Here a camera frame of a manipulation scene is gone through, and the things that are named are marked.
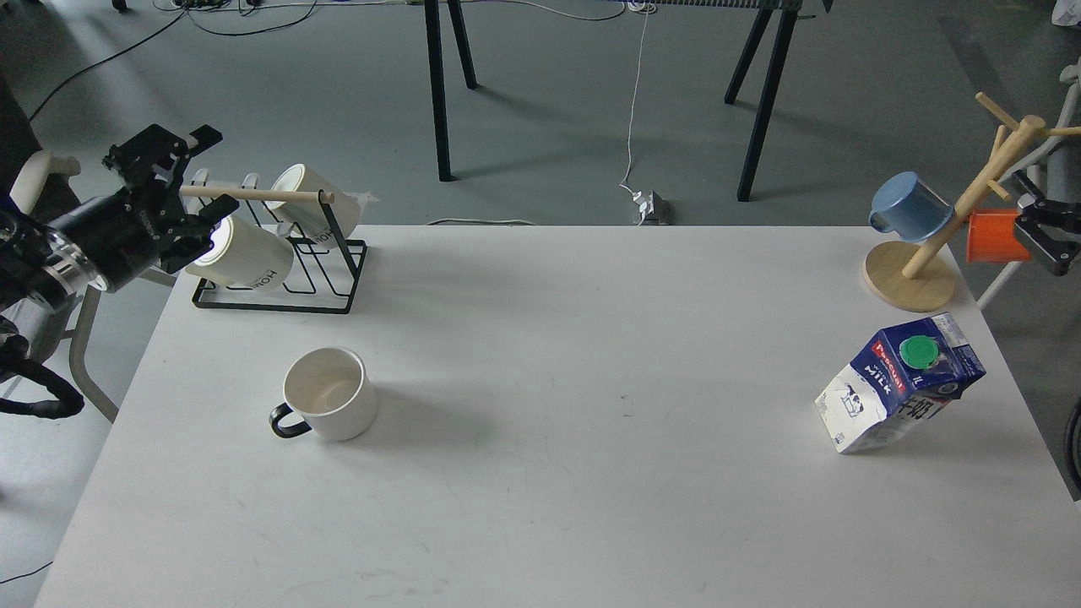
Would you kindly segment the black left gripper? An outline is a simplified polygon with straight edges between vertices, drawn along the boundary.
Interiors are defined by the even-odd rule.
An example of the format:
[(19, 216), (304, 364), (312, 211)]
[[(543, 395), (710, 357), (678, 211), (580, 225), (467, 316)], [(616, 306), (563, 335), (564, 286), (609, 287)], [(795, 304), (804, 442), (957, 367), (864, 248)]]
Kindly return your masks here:
[(103, 166), (125, 187), (78, 204), (49, 223), (85, 257), (89, 285), (115, 292), (151, 266), (174, 274), (212, 249), (213, 232), (239, 201), (221, 195), (189, 214), (179, 190), (170, 188), (182, 183), (190, 158), (221, 141), (223, 134), (211, 125), (177, 135), (150, 124), (109, 147)]

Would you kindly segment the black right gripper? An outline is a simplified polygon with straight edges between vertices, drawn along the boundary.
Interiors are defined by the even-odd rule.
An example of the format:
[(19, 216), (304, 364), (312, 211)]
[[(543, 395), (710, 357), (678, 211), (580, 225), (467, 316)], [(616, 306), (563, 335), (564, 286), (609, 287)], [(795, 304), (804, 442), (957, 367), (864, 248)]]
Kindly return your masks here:
[[(1078, 257), (1078, 204), (1050, 203), (1046, 193), (1024, 170), (1013, 171), (1010, 184), (1019, 194), (1019, 214), (1013, 223), (1017, 242), (1035, 261), (1053, 264), (1054, 276), (1064, 276)], [(1045, 222), (1051, 235), (1038, 222)]]

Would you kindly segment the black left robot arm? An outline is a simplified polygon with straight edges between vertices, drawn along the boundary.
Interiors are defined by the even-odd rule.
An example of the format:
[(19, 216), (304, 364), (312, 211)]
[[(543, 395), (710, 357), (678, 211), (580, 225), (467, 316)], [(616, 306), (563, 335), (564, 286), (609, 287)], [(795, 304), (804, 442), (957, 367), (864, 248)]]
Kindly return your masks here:
[(46, 223), (32, 219), (46, 179), (77, 176), (80, 166), (70, 155), (34, 153), (3, 198), (3, 309), (30, 300), (57, 312), (88, 287), (114, 293), (152, 267), (176, 274), (202, 257), (239, 204), (221, 195), (189, 213), (181, 187), (190, 159), (221, 138), (210, 125), (185, 136), (144, 128), (104, 158), (123, 181), (119, 190)]

